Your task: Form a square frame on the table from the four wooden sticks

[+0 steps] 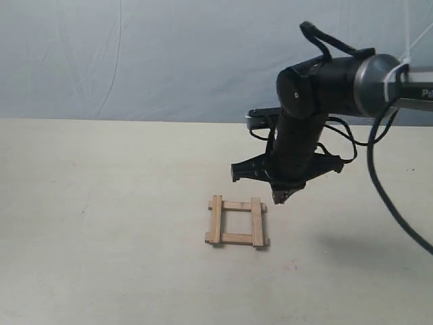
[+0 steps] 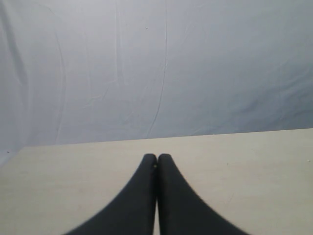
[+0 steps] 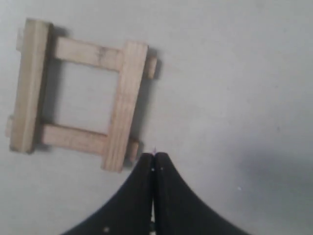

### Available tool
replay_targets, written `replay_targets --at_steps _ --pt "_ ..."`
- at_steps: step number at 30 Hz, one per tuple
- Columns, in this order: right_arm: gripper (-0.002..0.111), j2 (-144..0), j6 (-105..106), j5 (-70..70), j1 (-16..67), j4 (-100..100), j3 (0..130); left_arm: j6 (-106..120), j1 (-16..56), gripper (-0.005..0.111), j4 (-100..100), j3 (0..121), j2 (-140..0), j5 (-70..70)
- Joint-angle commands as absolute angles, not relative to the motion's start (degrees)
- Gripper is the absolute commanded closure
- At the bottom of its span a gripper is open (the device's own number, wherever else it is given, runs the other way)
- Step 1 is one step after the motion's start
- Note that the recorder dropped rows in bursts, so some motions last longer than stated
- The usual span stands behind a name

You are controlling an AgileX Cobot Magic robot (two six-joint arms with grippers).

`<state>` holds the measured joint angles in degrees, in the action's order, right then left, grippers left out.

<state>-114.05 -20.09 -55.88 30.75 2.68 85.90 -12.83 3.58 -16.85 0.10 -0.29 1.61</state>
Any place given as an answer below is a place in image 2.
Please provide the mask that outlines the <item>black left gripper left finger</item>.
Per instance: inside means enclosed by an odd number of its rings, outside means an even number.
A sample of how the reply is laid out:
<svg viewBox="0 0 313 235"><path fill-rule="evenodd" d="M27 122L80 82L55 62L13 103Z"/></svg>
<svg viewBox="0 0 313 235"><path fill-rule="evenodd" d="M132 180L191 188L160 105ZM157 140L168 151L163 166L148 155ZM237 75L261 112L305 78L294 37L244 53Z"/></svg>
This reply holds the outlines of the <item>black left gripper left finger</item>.
<svg viewBox="0 0 313 235"><path fill-rule="evenodd" d="M152 235L156 211L157 158L145 154L116 197L68 235Z"/></svg>

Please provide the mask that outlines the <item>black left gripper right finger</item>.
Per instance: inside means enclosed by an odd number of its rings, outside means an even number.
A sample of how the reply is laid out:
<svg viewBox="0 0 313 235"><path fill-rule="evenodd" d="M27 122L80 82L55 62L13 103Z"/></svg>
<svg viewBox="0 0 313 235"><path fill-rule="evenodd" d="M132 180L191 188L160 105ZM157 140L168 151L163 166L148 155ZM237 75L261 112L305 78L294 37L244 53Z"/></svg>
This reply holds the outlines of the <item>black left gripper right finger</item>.
<svg viewBox="0 0 313 235"><path fill-rule="evenodd" d="M189 186L169 154L158 157L158 218L162 235L246 235Z"/></svg>

